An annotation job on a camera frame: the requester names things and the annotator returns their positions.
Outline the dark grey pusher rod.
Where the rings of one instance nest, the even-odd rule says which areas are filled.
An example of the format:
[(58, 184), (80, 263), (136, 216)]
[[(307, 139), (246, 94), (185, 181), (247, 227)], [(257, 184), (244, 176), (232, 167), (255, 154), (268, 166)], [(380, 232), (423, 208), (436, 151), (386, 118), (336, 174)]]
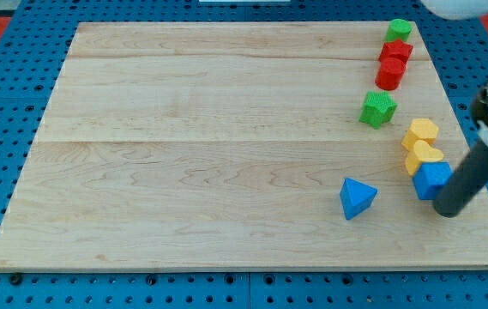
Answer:
[(432, 202), (441, 216), (453, 218), (488, 182), (488, 146), (478, 140)]

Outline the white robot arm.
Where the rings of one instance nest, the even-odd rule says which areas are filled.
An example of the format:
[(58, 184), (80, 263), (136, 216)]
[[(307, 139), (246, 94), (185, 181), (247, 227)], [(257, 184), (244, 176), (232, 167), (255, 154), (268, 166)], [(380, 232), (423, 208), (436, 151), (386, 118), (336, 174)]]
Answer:
[[(447, 20), (488, 14), (488, 1), (482, 0), (423, 0), (422, 4)], [(488, 82), (475, 96), (471, 116), (478, 129), (478, 140), (432, 202), (434, 210), (448, 218), (458, 216), (488, 182)]]

